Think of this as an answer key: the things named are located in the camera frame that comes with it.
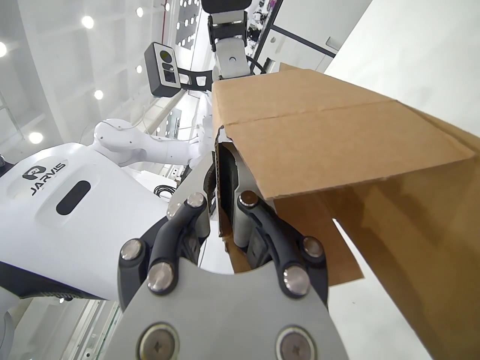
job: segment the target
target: black bracket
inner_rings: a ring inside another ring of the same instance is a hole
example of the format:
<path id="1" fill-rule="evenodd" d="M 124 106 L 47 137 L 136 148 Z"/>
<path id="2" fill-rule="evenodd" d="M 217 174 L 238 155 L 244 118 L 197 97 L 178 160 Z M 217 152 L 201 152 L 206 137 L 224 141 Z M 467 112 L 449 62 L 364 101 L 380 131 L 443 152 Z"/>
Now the black bracket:
<path id="1" fill-rule="evenodd" d="M 329 279 L 325 254 L 317 258 L 310 257 L 303 248 L 305 236 L 278 217 L 262 198 L 258 197 L 254 206 L 247 207 L 240 202 L 240 197 L 241 195 L 237 199 L 237 206 L 250 218 L 254 226 L 247 249 L 250 267 L 255 269 L 272 260 L 280 289 L 290 298 L 300 298 L 300 295 L 287 289 L 284 271 L 290 266 L 305 269 L 310 284 L 327 306 Z"/>

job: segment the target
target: white robot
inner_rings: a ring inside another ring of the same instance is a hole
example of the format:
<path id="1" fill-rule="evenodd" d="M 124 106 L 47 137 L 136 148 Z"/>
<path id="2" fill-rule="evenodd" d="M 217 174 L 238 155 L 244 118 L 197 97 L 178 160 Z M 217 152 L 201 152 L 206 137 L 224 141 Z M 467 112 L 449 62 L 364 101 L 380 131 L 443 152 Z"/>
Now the white robot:
<path id="1" fill-rule="evenodd" d="M 201 1 L 210 14 L 213 78 L 251 75 L 245 9 L 252 0 Z M 177 67 L 168 46 L 152 43 L 145 61 L 155 96 L 211 89 L 212 72 Z M 181 84 L 179 74 L 187 74 L 189 83 Z M 197 77 L 207 77 L 205 86 Z M 231 346 L 230 359 L 268 358 L 263 333 L 269 340 L 273 334 L 279 359 L 292 358 L 290 351 L 302 359 L 346 359 L 325 307 L 321 245 L 279 219 L 255 187 L 232 196 L 236 215 L 252 225 L 240 236 L 247 238 L 245 251 L 256 269 L 217 276 L 197 268 L 210 233 L 202 184 L 212 149 L 208 119 L 199 137 L 185 142 L 105 120 L 90 146 L 59 145 L 15 166 L 0 159 L 0 360 L 7 359 L 13 341 L 8 309 L 34 296 L 118 300 L 125 314 L 107 359 L 225 358 L 225 345 Z M 189 164 L 193 171 L 167 204 L 120 168 L 138 161 Z M 236 165 L 234 158 L 232 169 Z M 235 298 L 237 303 L 229 300 Z M 204 318 L 201 324 L 189 321 L 197 319 L 194 312 Z M 227 324 L 226 314 L 235 316 Z M 203 335 L 203 324 L 216 332 L 213 341 Z M 278 326 L 283 328 L 275 332 Z M 186 341 L 179 351 L 181 336 Z M 235 343 L 246 339 L 246 345 Z"/>

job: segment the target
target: screw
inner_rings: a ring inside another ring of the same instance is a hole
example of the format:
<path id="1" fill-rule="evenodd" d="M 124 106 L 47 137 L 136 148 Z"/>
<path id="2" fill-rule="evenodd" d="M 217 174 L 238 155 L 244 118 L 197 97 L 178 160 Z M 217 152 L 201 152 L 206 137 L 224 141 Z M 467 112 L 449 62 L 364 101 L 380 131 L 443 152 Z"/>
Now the screw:
<path id="1" fill-rule="evenodd" d="M 158 323 L 151 326 L 140 338 L 138 345 L 141 360 L 171 360 L 178 355 L 179 337 L 171 325 Z"/>
<path id="2" fill-rule="evenodd" d="M 324 253 L 324 247 L 322 244 L 312 236 L 307 236 L 303 240 L 303 248 L 305 253 L 310 255 L 310 257 L 318 258 Z"/>
<path id="3" fill-rule="evenodd" d="M 166 217 L 171 220 L 181 205 L 181 203 L 169 203 L 166 209 Z"/>
<path id="4" fill-rule="evenodd" d="M 313 360 L 314 342 L 303 328 L 286 327 L 276 339 L 276 357 L 278 360 Z"/>
<path id="5" fill-rule="evenodd" d="M 159 262 L 147 274 L 147 286 L 153 293 L 165 291 L 173 282 L 173 269 L 168 262 Z"/>
<path id="6" fill-rule="evenodd" d="M 205 197 L 200 192 L 194 192 L 187 198 L 187 205 L 191 207 L 200 207 L 204 204 Z"/>
<path id="7" fill-rule="evenodd" d="M 142 251 L 142 242 L 138 239 L 130 239 L 121 247 L 120 256 L 125 261 L 136 259 Z"/>
<path id="8" fill-rule="evenodd" d="M 253 191 L 243 191 L 238 197 L 240 203 L 245 207 L 251 208 L 258 203 L 258 195 Z"/>
<path id="9" fill-rule="evenodd" d="M 294 265 L 283 271 L 283 283 L 290 293 L 295 295 L 307 295 L 310 290 L 310 278 L 305 269 Z"/>

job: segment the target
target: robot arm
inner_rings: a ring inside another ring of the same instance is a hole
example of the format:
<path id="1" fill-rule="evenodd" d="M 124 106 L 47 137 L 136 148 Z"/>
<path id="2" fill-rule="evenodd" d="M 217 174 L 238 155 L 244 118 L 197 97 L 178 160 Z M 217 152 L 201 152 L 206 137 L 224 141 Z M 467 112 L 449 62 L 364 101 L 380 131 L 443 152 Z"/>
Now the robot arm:
<path id="1" fill-rule="evenodd" d="M 120 167 L 135 162 L 156 162 L 195 168 L 210 146 L 209 139 L 211 135 L 204 135 L 204 131 L 185 141 L 152 136 L 130 122 L 113 118 L 98 123 L 94 142 L 89 147 Z"/>

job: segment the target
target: ceiling light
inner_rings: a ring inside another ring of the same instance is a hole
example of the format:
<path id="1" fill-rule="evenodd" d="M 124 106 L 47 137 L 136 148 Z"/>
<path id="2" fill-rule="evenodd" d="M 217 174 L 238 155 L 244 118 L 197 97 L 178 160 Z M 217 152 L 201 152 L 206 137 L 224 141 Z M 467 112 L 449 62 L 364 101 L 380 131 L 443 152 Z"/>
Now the ceiling light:
<path id="1" fill-rule="evenodd" d="M 93 96 L 95 97 L 95 99 L 100 101 L 103 98 L 103 92 L 101 90 L 97 90 L 97 91 L 95 91 Z"/>
<path id="2" fill-rule="evenodd" d="M 82 17 L 82 24 L 87 28 L 91 29 L 93 27 L 93 19 L 91 16 Z"/>
<path id="3" fill-rule="evenodd" d="M 31 134 L 28 135 L 28 139 L 32 144 L 38 144 L 42 142 L 43 134 L 38 132 L 32 132 Z"/>
<path id="4" fill-rule="evenodd" d="M 5 56 L 6 54 L 7 54 L 7 46 L 3 42 L 0 42 L 0 58 Z"/>

